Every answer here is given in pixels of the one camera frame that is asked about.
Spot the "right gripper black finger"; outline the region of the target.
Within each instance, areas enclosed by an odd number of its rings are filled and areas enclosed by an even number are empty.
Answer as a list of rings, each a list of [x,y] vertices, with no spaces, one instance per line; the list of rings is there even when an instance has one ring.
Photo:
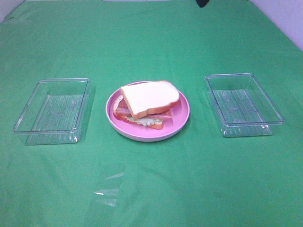
[[[209,1],[210,1],[210,0],[196,0],[197,5],[198,5],[200,8],[205,7],[205,6],[209,3]]]

